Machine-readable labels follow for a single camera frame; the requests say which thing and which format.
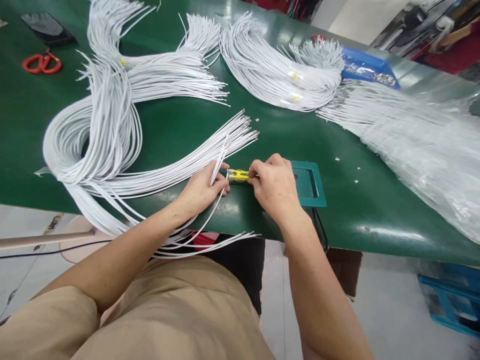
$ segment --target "yellow wire stripper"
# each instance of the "yellow wire stripper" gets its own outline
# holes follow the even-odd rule
[[[226,179],[228,181],[239,181],[239,182],[244,182],[249,179],[249,172],[244,171],[244,170],[233,170],[233,169],[227,169],[226,170]]]

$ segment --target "bundle of white wires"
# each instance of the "bundle of white wires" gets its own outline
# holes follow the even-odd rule
[[[460,103],[348,80],[317,114],[357,135],[426,204],[480,244],[480,123]]]
[[[327,104],[342,80],[342,47],[307,41],[291,57],[271,47],[246,12],[220,35],[220,52],[235,78],[253,96],[282,108],[309,112]]]
[[[216,82],[203,64],[204,55],[217,46],[220,31],[220,28],[210,31],[212,27],[217,29],[217,25],[207,18],[187,17],[191,27],[185,30],[184,44],[176,52],[122,57],[118,52],[120,38],[150,12],[150,7],[136,1],[92,1],[88,38],[96,59],[92,61],[82,54],[87,61],[82,73],[89,80],[91,95],[56,115],[43,140],[43,156],[49,170],[65,185],[82,214],[96,228],[114,236],[145,219],[124,199],[165,190],[216,160],[213,184],[222,161],[258,137],[257,131],[251,131],[250,119],[242,110],[183,159],[156,170],[126,172],[142,147],[142,128],[134,103],[191,96],[222,104],[227,95],[220,91],[225,84]],[[94,197],[106,199],[129,224],[116,219]],[[222,194],[200,230],[210,220],[221,197]],[[197,235],[185,244],[181,241],[192,234],[185,229],[195,218],[176,229],[156,256],[171,259],[198,253],[171,252],[193,246],[189,243]],[[205,249],[200,252],[254,236],[241,233],[218,244],[201,246]]]

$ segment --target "blue tray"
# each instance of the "blue tray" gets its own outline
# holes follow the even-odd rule
[[[343,47],[343,59],[345,60],[345,67],[348,65],[355,65],[357,67],[362,67],[362,68],[367,68],[372,70],[370,73],[364,74],[357,74],[357,73],[352,73],[348,72],[346,70],[343,70],[341,72],[341,77],[342,79],[359,79],[359,80],[365,80],[369,82],[378,82],[373,79],[373,72],[377,74],[388,74],[392,76],[395,79],[395,84],[394,85],[387,85],[391,86],[394,89],[399,90],[400,89],[400,84],[395,77],[392,68],[390,67],[389,63],[386,62],[385,60],[379,59],[378,57],[368,55],[362,51],[358,50],[353,50],[348,47]]]

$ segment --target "floor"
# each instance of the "floor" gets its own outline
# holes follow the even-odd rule
[[[41,235],[57,213],[0,205],[0,239]],[[74,215],[65,214],[58,233]],[[57,244],[0,251],[0,256],[44,253]],[[284,244],[267,240],[261,328],[277,360],[302,359]],[[472,337],[435,324],[416,278],[422,264],[409,258],[365,254],[352,303],[376,359],[480,359]],[[17,311],[72,264],[60,254],[0,259],[0,321]]]

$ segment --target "smartphone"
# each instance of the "smartphone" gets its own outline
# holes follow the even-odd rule
[[[48,12],[25,13],[20,18],[48,47],[77,42]]]

